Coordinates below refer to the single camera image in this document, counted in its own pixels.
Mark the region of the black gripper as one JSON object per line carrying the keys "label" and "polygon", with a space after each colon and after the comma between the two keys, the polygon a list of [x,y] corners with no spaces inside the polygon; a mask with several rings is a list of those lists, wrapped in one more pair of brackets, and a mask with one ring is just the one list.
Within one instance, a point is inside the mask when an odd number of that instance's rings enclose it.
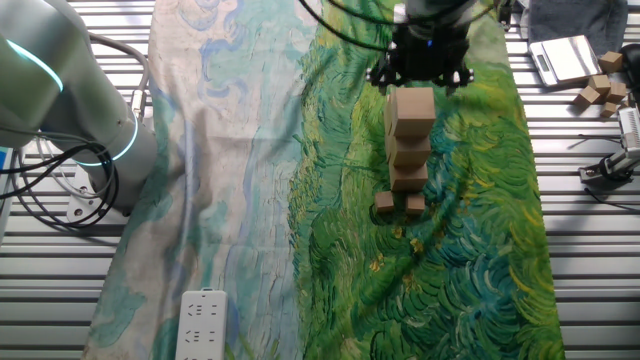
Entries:
{"label": "black gripper", "polygon": [[468,25],[444,26],[423,39],[408,27],[400,27],[392,37],[395,47],[366,70],[365,79],[381,95],[400,83],[431,81],[451,96],[475,80],[474,70],[464,61],[469,49],[468,30]]}

